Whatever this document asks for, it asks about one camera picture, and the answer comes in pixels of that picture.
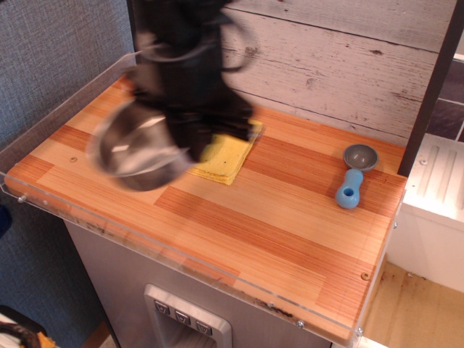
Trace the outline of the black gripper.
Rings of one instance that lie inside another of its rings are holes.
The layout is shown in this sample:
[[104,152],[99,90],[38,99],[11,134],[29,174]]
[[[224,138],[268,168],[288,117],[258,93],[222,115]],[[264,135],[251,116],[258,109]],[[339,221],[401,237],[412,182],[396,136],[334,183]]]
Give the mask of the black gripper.
[[168,130],[194,162],[200,162],[212,134],[248,141],[253,109],[223,80],[223,55],[156,61],[141,58],[129,70],[137,101],[161,109]]

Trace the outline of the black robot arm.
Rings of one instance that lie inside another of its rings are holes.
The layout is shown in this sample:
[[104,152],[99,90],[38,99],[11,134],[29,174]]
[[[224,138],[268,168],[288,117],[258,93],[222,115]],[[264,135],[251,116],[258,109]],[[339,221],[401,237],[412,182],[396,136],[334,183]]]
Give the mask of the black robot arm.
[[164,113],[177,147],[194,162],[215,134],[247,141],[253,108],[223,80],[242,64],[224,66],[226,1],[138,1],[142,67],[132,76],[137,102]]

